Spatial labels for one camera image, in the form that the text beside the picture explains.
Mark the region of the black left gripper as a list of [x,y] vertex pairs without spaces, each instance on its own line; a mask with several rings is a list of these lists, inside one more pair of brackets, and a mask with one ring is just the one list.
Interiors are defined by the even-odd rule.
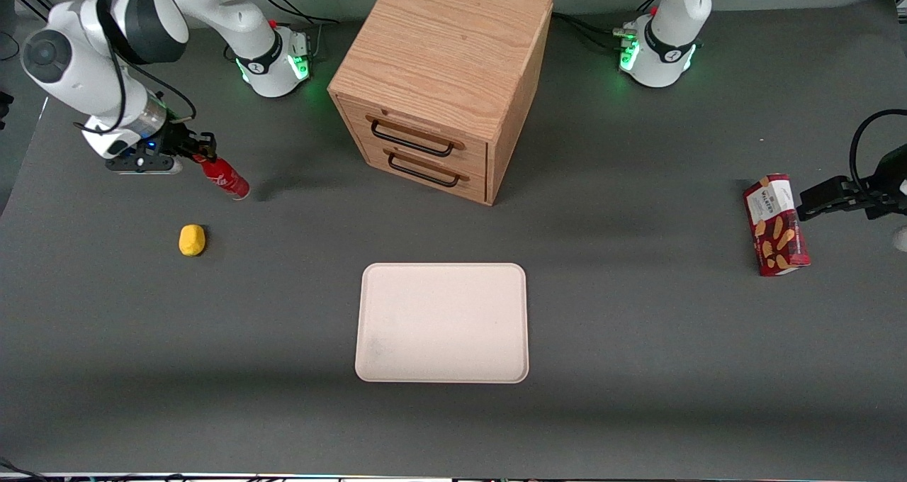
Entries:
[[861,184],[872,198],[881,202],[884,208],[862,200],[861,191],[848,177],[836,176],[806,189],[800,193],[798,220],[805,223],[827,213],[849,213],[866,208],[867,220],[876,220],[887,215],[906,214],[906,145],[884,155],[871,176],[861,178]]

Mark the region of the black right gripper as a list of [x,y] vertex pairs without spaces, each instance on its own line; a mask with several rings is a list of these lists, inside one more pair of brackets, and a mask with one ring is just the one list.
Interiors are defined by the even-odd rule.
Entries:
[[150,136],[160,155],[188,158],[198,164],[217,162],[214,133],[195,133],[184,123],[166,120],[161,129]]

